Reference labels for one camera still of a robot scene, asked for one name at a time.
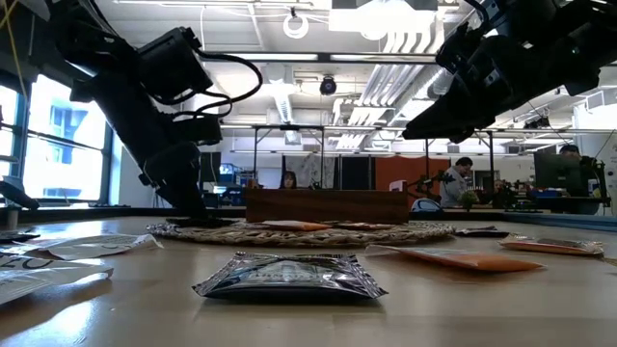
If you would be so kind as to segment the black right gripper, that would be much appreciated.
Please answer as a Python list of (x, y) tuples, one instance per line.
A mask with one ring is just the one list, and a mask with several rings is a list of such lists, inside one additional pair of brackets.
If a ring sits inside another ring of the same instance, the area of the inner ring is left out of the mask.
[(510, 37), (459, 28), (457, 42), (457, 93), (409, 121), (405, 140), (460, 144), (542, 93), (563, 87), (575, 96), (593, 88), (593, 42), (580, 31), (526, 48)]

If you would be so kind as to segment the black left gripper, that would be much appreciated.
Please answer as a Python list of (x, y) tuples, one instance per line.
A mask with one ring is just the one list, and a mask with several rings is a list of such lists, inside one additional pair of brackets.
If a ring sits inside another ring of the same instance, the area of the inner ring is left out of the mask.
[(142, 168), (140, 181), (172, 207), (191, 216), (207, 215), (198, 178), (199, 145), (222, 141), (217, 118), (174, 121), (158, 110), (140, 83), (116, 72), (75, 80), (71, 99), (95, 102)]

